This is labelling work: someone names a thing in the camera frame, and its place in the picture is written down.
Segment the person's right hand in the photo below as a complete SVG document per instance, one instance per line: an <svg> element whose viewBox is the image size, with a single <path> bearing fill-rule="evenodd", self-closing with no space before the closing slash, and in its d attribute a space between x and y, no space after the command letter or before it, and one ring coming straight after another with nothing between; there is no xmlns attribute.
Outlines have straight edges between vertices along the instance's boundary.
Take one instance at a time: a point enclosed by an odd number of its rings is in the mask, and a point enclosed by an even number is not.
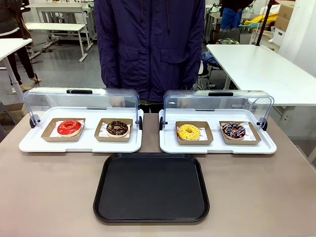
<svg viewBox="0 0 316 237"><path fill-rule="evenodd" d="M125 107L125 99L123 97L111 97L110 104L112 107L124 108Z"/></svg>

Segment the person's left hand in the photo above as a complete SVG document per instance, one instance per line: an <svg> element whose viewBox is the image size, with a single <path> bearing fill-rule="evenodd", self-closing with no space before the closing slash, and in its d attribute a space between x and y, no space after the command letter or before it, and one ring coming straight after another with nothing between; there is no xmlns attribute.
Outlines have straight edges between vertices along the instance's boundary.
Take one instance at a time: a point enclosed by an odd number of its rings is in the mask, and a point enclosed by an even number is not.
<svg viewBox="0 0 316 237"><path fill-rule="evenodd" d="M177 99L177 108L184 109L190 106L189 98L178 98Z"/></svg>

